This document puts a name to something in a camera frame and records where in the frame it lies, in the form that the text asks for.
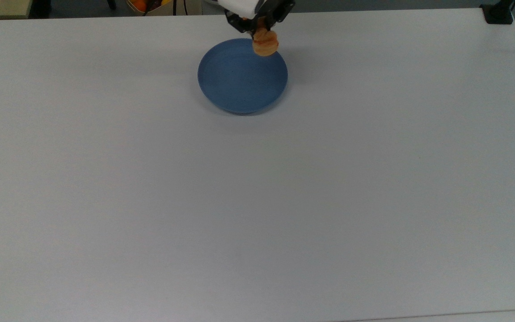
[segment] food item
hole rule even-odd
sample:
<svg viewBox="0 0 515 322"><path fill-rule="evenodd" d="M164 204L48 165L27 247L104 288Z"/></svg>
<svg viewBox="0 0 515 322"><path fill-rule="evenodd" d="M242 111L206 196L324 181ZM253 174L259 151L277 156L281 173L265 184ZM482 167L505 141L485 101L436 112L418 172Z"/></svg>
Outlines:
<svg viewBox="0 0 515 322"><path fill-rule="evenodd" d="M262 57L273 55L278 51L278 35L273 30L267 30L265 18L257 21L257 29L253 34L253 51Z"/></svg>
<svg viewBox="0 0 515 322"><path fill-rule="evenodd" d="M147 4L144 0L136 0L133 2L133 5L141 12L145 12L147 10Z"/></svg>

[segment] orange fruit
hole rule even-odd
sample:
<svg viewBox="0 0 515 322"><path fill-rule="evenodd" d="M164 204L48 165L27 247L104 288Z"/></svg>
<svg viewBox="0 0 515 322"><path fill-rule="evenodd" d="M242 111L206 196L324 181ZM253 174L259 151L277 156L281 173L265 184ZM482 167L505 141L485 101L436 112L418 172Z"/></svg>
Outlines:
<svg viewBox="0 0 515 322"><path fill-rule="evenodd" d="M144 0L136 0L133 4L135 8L141 12L145 12L147 10L147 4L144 2Z"/></svg>

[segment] bread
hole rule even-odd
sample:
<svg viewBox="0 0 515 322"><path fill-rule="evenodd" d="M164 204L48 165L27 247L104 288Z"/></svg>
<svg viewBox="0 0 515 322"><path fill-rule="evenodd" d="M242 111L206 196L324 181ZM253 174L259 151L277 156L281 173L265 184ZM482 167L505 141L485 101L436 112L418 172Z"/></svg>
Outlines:
<svg viewBox="0 0 515 322"><path fill-rule="evenodd" d="M264 20L258 21L257 30L253 34L253 51L262 57L273 55L278 51L278 35L273 30L267 30Z"/></svg>

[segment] table surface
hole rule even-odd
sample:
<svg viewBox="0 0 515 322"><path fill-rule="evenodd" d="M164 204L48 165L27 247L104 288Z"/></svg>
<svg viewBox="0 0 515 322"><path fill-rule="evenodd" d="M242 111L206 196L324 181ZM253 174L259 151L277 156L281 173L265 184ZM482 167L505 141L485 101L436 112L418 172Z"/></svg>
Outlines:
<svg viewBox="0 0 515 322"><path fill-rule="evenodd" d="M393 318L388 322L515 322L515 311L480 314L451 314L420 318Z"/></svg>
<svg viewBox="0 0 515 322"><path fill-rule="evenodd" d="M290 81L196 81L224 17L0 21L0 321L515 309L515 24L292 14Z"/></svg>
<svg viewBox="0 0 515 322"><path fill-rule="evenodd" d="M29 17L33 0L0 0L0 19Z"/></svg>

